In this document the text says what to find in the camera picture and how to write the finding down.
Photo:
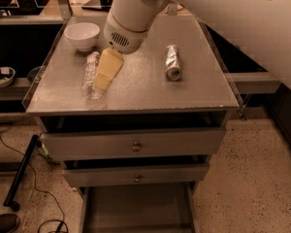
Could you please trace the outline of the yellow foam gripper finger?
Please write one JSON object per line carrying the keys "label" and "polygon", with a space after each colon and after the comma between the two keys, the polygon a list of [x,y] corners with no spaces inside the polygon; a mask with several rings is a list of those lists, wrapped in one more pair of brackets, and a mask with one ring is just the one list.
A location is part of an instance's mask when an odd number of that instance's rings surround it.
{"label": "yellow foam gripper finger", "polygon": [[113,48],[103,50],[92,87],[101,92],[106,92],[113,79],[121,70],[123,63],[124,60],[121,52]]}

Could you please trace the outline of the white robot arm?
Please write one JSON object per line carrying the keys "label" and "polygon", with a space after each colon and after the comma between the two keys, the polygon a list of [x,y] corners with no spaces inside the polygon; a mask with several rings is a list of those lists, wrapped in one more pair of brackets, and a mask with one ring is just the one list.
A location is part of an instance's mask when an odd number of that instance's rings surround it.
{"label": "white robot arm", "polygon": [[291,90],[291,0],[113,0],[104,27],[107,44],[124,54],[135,52],[172,2]]}

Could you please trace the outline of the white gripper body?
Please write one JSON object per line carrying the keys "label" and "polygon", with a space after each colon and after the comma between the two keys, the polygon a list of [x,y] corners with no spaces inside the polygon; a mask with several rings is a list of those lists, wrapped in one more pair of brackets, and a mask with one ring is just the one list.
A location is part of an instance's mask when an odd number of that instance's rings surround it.
{"label": "white gripper body", "polygon": [[146,17],[122,17],[109,12],[104,28],[104,36],[111,48],[123,54],[130,54],[140,48],[148,33]]}

